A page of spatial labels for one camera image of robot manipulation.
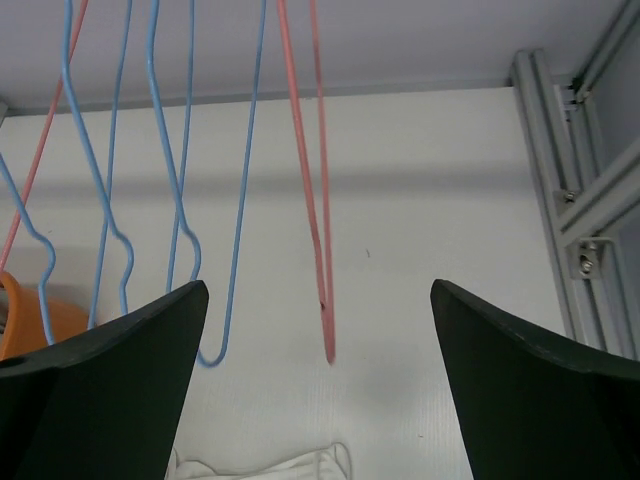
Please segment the blue wire hanger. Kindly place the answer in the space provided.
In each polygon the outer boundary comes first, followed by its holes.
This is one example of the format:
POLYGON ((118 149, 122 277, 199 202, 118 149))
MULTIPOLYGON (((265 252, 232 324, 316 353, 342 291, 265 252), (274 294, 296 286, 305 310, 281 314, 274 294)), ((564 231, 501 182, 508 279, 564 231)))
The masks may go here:
POLYGON ((56 264, 55 248, 51 243, 51 241, 46 236, 38 232, 33 226, 31 218, 26 209, 25 203, 22 200, 20 193, 18 192, 15 182, 12 178, 12 175, 9 172, 9 169, 5 163, 4 157, 1 157, 0 163, 1 163, 1 175, 7 185, 7 188, 15 204, 15 207, 18 211, 19 217, 22 220, 22 223, 25 225, 29 235, 33 239, 41 243, 47 252, 48 264, 44 272, 41 274, 41 278, 37 285, 37 292, 38 292, 38 298, 39 298, 39 304, 40 304, 41 321, 42 321, 44 336, 48 345, 54 345, 56 341, 55 341, 55 336, 54 336, 54 332, 51 324, 46 286, 56 264))

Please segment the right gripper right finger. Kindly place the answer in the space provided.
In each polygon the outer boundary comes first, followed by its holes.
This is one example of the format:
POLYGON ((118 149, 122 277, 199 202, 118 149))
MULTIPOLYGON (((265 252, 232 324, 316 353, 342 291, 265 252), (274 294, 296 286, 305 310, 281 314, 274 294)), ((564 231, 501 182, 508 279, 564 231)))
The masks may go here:
POLYGON ((446 280, 430 300, 476 479, 636 479, 639 364, 446 280))

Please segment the pink wire hanger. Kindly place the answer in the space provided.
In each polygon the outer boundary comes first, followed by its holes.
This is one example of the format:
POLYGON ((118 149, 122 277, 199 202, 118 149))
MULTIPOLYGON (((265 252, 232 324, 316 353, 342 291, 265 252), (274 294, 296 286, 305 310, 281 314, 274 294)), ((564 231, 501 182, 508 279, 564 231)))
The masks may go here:
MULTIPOLYGON (((79 12, 73 24, 73 29, 70 37, 70 50, 68 55, 69 59, 73 58, 73 54, 76 49, 78 38, 81 32, 86 11, 88 8, 88 4, 89 4, 88 0, 82 0, 80 3, 79 12)), ((53 119, 59 105, 60 97, 62 95, 62 90, 63 90, 63 79, 62 79, 62 76, 59 76, 59 79, 57 81, 56 88, 54 91, 54 96, 51 100, 49 110, 47 112, 46 119, 39 137, 39 142, 37 144, 37 147, 34 153, 34 157, 31 162, 31 166, 28 171, 28 175, 24 182, 23 188, 21 190, 20 199, 22 200, 23 205, 26 205, 29 199, 29 196, 36 178, 37 170, 39 168, 41 158, 45 149, 45 145, 49 136, 49 132, 53 123, 53 119)), ((19 210, 16 210, 13 216, 12 223, 11 223, 9 232, 7 234, 4 246, 1 251, 1 271, 5 270, 5 266, 8 261, 20 224, 21 224, 21 215, 19 210)))

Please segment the white cloth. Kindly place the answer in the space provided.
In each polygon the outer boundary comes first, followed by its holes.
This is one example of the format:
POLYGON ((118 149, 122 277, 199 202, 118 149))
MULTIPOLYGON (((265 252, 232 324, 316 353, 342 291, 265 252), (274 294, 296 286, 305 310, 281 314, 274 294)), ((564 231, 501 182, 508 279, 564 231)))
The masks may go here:
POLYGON ((171 451, 165 479, 340 479, 353 478, 348 448, 335 442, 269 464, 240 469, 221 469, 203 460, 181 457, 171 451))

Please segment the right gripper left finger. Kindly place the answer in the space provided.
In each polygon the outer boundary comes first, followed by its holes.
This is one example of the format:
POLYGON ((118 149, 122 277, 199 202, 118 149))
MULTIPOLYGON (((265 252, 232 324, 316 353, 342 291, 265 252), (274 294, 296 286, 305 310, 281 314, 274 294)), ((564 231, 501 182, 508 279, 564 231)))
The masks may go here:
POLYGON ((1 363, 4 479, 161 479, 209 303, 201 280, 1 363))

